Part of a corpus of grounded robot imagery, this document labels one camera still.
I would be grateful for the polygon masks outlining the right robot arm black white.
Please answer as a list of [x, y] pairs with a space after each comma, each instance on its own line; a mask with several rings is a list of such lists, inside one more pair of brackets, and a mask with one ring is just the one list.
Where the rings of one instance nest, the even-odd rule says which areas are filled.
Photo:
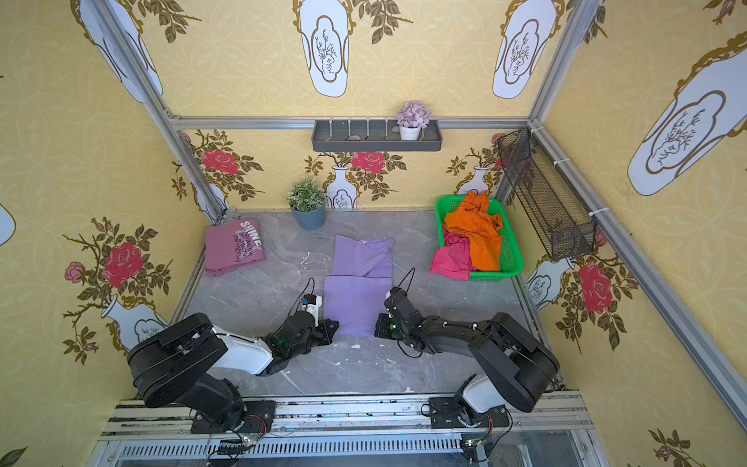
[[410, 348], [414, 357], [452, 353], [472, 357], [482, 375], [469, 377], [451, 398], [431, 402], [433, 424], [457, 421], [467, 427], [496, 420], [496, 409], [532, 412], [558, 375], [556, 356], [508, 313], [477, 322], [423, 315], [407, 291], [392, 288], [375, 336]]

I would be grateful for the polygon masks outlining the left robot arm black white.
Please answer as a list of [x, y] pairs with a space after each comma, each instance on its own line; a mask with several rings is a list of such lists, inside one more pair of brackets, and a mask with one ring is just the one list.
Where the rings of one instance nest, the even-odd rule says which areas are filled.
[[130, 351], [128, 365], [147, 407], [178, 404], [196, 412], [193, 434], [265, 435], [272, 428], [276, 404], [245, 402], [233, 383], [209, 372], [228, 369], [255, 377], [272, 376], [291, 359], [317, 346], [330, 346], [338, 327], [337, 321], [297, 311], [276, 332], [246, 338], [197, 313], [138, 344]]

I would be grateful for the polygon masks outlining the purple t-shirt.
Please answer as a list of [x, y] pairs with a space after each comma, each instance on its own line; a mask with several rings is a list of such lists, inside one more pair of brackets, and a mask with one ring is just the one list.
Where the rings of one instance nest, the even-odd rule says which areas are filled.
[[394, 241], [338, 235], [332, 274], [324, 281], [324, 316], [338, 322], [341, 336], [367, 338], [386, 309], [392, 288]]

